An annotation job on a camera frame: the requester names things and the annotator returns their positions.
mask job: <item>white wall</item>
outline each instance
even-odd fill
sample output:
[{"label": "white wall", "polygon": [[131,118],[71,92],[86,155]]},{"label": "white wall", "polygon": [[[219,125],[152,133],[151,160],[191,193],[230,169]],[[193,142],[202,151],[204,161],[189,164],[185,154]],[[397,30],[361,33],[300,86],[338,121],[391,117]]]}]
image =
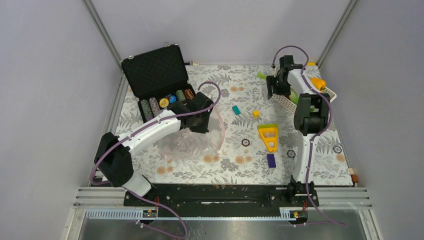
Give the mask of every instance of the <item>white wall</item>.
[{"label": "white wall", "polygon": [[57,240],[120,70],[80,0],[0,3],[0,239]]},{"label": "white wall", "polygon": [[360,1],[321,73],[384,240],[423,239],[424,4]]},{"label": "white wall", "polygon": [[[93,0],[122,58],[178,43],[185,61],[269,64],[286,45],[317,61],[349,0]],[[288,50],[295,59],[301,52]]]}]

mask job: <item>blue poker chip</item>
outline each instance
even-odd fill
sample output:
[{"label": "blue poker chip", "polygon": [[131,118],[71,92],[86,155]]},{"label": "blue poker chip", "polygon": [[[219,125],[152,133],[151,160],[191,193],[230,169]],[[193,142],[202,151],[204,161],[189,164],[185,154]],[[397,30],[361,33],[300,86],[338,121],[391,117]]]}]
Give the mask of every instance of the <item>blue poker chip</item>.
[{"label": "blue poker chip", "polygon": [[340,146],[334,146],[332,148],[332,150],[336,153],[336,154],[341,154],[342,153],[342,147]]},{"label": "blue poker chip", "polygon": [[175,103],[175,101],[177,100],[177,98],[174,95],[171,95],[171,97],[169,97],[169,103]]},{"label": "blue poker chip", "polygon": [[294,159],[296,157],[296,153],[293,150],[288,150],[287,151],[287,156],[291,159]]}]

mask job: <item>table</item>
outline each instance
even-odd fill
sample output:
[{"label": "table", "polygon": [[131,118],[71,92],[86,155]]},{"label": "table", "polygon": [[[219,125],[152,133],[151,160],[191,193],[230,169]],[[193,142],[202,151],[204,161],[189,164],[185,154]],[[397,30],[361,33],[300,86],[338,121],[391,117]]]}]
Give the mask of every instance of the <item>table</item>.
[{"label": "table", "polygon": [[[133,156],[134,170],[146,176],[152,183],[287,184],[296,164],[296,156],[292,158],[288,152],[297,152],[297,131],[293,126],[293,114],[275,100],[267,100],[266,82],[256,77],[258,72],[270,75],[271,67],[190,65],[186,66],[186,69],[189,83],[195,90],[205,81],[215,82],[221,88],[221,100],[216,108],[223,121],[225,138],[219,155],[169,160],[160,152],[158,144],[153,144],[139,155]],[[305,72],[309,77],[321,77],[316,66],[307,66]],[[212,85],[204,85],[200,91],[213,100],[218,95]],[[234,114],[234,105],[240,109],[240,115]],[[252,116],[254,110],[260,111],[260,117]],[[257,125],[275,123],[278,124],[279,131],[278,149],[274,153],[276,168],[268,168],[268,151],[258,134]],[[137,99],[128,87],[116,134],[127,132],[142,124]],[[242,139],[249,139],[250,145],[242,146]],[[334,122],[318,142],[312,175],[316,185],[353,185]]]}]

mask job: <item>cable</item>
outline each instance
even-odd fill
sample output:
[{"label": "cable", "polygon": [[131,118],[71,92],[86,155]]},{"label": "cable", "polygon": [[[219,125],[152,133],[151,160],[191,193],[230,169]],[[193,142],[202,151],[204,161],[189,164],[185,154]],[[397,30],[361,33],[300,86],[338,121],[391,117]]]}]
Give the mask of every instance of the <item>cable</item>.
[{"label": "cable", "polygon": [[[107,183],[110,183],[109,181],[100,181],[100,182],[95,182],[94,181],[94,176],[95,176],[95,174],[96,174],[96,170],[97,170],[97,168],[99,167],[99,165],[100,165],[100,163],[102,163],[103,162],[103,160],[106,158],[106,156],[108,155],[108,154],[110,154],[114,149],[116,149],[119,145],[121,145],[122,143],[124,143],[125,141],[127,141],[127,140],[129,140],[130,139],[130,137],[132,138],[132,137],[134,137],[135,135],[137,135],[138,133],[140,133],[141,131],[143,131],[143,130],[145,130],[145,129],[147,129],[148,127],[150,127],[150,126],[153,126],[153,125],[155,125],[155,124],[158,124],[159,122],[161,122],[161,121],[165,121],[165,120],[167,120],[167,119],[172,119],[172,118],[179,118],[179,117],[185,117],[185,116],[191,116],[191,115],[196,115],[196,114],[201,114],[201,113],[204,113],[204,112],[206,112],[206,111],[209,111],[209,110],[211,110],[218,102],[219,102],[219,100],[221,99],[221,89],[220,89],[220,87],[215,83],[215,82],[212,82],[212,81],[205,81],[205,82],[203,82],[202,84],[200,84],[199,85],[199,87],[197,88],[197,90],[199,90],[203,85],[205,85],[205,84],[212,84],[212,85],[214,85],[215,87],[216,87],[216,89],[218,90],[218,97],[216,98],[216,101],[214,102],[214,103],[212,103],[212,105],[210,105],[210,106],[208,106],[207,108],[205,108],[205,109],[202,109],[202,110],[199,110],[199,111],[194,111],[194,112],[189,112],[189,113],[182,113],[182,114],[176,114],[176,115],[172,115],[172,116],[165,116],[165,117],[162,117],[161,119],[159,119],[159,121],[158,120],[155,120],[155,121],[152,121],[152,122],[149,122],[148,124],[145,124],[145,125],[143,125],[140,129],[138,129],[137,131],[135,131],[135,132],[133,132],[129,137],[127,136],[127,137],[125,137],[124,139],[122,139],[121,141],[119,141],[119,142],[117,142],[117,143],[115,143],[111,148],[109,148],[99,159],[98,159],[98,161],[95,163],[95,165],[94,165],[94,167],[93,167],[93,169],[91,170],[91,174],[90,174],[90,183],[91,183],[91,185],[94,185],[94,186],[97,186],[97,185],[102,185],[102,184],[107,184]],[[150,201],[150,200],[147,200],[147,199],[145,199],[145,198],[143,198],[143,197],[141,197],[141,196],[139,196],[139,195],[137,195],[137,194],[135,194],[133,191],[131,191],[131,190],[129,190],[129,189],[127,189],[127,191],[128,192],[130,192],[132,195],[134,195],[136,198],[138,198],[138,199],[140,199],[140,200],[142,200],[142,201],[144,201],[144,202],[146,202],[146,203],[149,203],[149,204],[153,204],[153,205],[158,205],[158,206],[161,206],[162,208],[165,208],[165,209],[167,209],[168,211],[170,211],[172,214],[174,214],[175,215],[175,217],[177,217],[178,219],[179,219],[179,221],[181,222],[181,224],[182,224],[182,226],[184,227],[184,231],[185,231],[185,235],[184,235],[184,237],[182,237],[182,236],[176,236],[176,235],[173,235],[173,234],[171,234],[171,233],[168,233],[168,232],[166,232],[166,231],[163,231],[163,230],[160,230],[160,229],[158,229],[158,228],[156,228],[156,227],[153,227],[153,226],[149,226],[149,225],[145,225],[146,227],[148,227],[148,228],[150,228],[150,229],[153,229],[153,230],[156,230],[156,231],[158,231],[158,232],[161,232],[161,233],[163,233],[163,234],[166,234],[166,235],[168,235],[168,236],[171,236],[171,237],[173,237],[173,238],[177,238],[177,239],[185,239],[185,238],[187,238],[187,236],[188,236],[188,234],[189,234],[189,232],[187,231],[187,227],[186,227],[186,224],[183,222],[183,220],[181,219],[181,217],[175,212],[175,211],[173,211],[172,209],[170,209],[169,207],[167,207],[167,206],[165,206],[165,205],[163,205],[163,204],[161,204],[161,203],[158,203],[158,202],[154,202],[154,201]]]},{"label": "cable", "polygon": [[[330,127],[330,124],[331,124],[331,122],[332,122],[332,120],[333,120],[333,107],[331,106],[331,104],[330,104],[330,102],[327,100],[327,98],[325,98],[319,91],[316,91],[310,84],[309,84],[309,82],[308,82],[308,80],[306,79],[306,77],[304,76],[304,70],[305,70],[305,68],[306,68],[306,66],[307,66],[307,64],[308,64],[308,62],[309,62],[309,56],[308,56],[308,54],[306,53],[306,51],[305,50],[303,50],[302,48],[300,48],[300,47],[298,47],[298,46],[295,46],[295,45],[288,45],[288,46],[284,46],[284,47],[282,47],[282,48],[280,48],[276,53],[275,53],[275,55],[274,55],[274,59],[272,60],[272,66],[273,67],[275,67],[275,62],[276,62],[276,58],[277,58],[277,54],[281,51],[281,50],[283,50],[283,49],[286,49],[286,48],[295,48],[295,49],[299,49],[300,51],[302,51],[303,52],[303,54],[305,55],[305,57],[306,57],[306,62],[304,63],[304,65],[303,65],[303,67],[302,67],[302,69],[301,69],[301,71],[300,71],[300,75],[302,76],[302,79],[303,79],[303,81],[305,82],[305,84],[308,86],[308,88],[312,91],[312,92],[314,92],[315,94],[317,94],[318,96],[320,96],[324,101],[325,101],[325,103],[328,105],[328,123],[327,123],[327,126],[325,126],[324,127],[324,129],[322,129],[320,132],[318,132],[317,134],[315,134],[311,139],[310,139],[310,145],[309,145],[309,158],[308,158],[308,162],[307,162],[307,170],[306,170],[306,178],[305,178],[305,184],[306,184],[306,194],[307,194],[307,197],[308,197],[308,199],[309,199],[309,201],[310,201],[310,203],[312,204],[312,206],[316,209],[316,211],[319,213],[319,214],[321,214],[324,218],[326,218],[330,223],[333,223],[333,224],[337,224],[337,225],[340,225],[340,226],[344,226],[344,227],[347,227],[348,225],[346,224],[346,223],[343,223],[343,222],[340,222],[340,221],[335,221],[335,220],[333,220],[333,219],[331,219],[330,217],[328,217],[325,213],[323,213],[323,211],[321,211],[318,207],[317,207],[317,205],[314,203],[314,201],[312,200],[312,198],[311,198],[311,195],[310,195],[310,193],[309,193],[309,187],[308,187],[308,180],[309,180],[309,173],[310,173],[310,170],[311,170],[311,162],[312,162],[312,151],[313,151],[313,147],[314,147],[314,140],[315,140],[315,138],[316,137],[318,137],[318,136],[320,136],[322,133],[324,133],[329,127]],[[311,222],[310,223],[310,225],[311,224],[322,224],[322,223],[327,223],[327,221],[325,221],[325,222]]]}]

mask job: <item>floral pattern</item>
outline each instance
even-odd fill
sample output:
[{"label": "floral pattern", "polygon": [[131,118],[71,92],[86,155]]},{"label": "floral pattern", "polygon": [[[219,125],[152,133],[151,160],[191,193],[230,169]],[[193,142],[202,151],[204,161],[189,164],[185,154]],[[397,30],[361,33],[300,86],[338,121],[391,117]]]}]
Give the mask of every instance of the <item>floral pattern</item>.
[{"label": "floral pattern", "polygon": [[[271,74],[271,67],[195,65],[186,66],[186,69],[194,89],[205,81],[215,82],[221,88],[221,100],[216,108],[224,122],[225,138],[218,155],[169,160],[154,143],[133,156],[134,170],[153,183],[287,184],[297,160],[297,131],[293,126],[293,115],[275,100],[267,100],[266,83],[256,77],[258,72]],[[310,77],[321,77],[316,66],[308,66],[306,73]],[[213,100],[218,96],[212,85],[205,85],[200,91]],[[241,114],[235,115],[233,106],[237,106]],[[260,112],[259,117],[253,117],[254,110]],[[128,87],[116,133],[127,132],[141,124],[137,99]],[[257,130],[261,124],[278,124],[278,148],[274,153],[276,168],[268,168],[268,151]],[[248,139],[250,145],[242,146],[243,139]],[[336,125],[332,123],[321,135],[316,148],[312,171],[316,185],[353,184],[341,146]],[[294,151],[294,157],[288,155],[290,150]]]}]

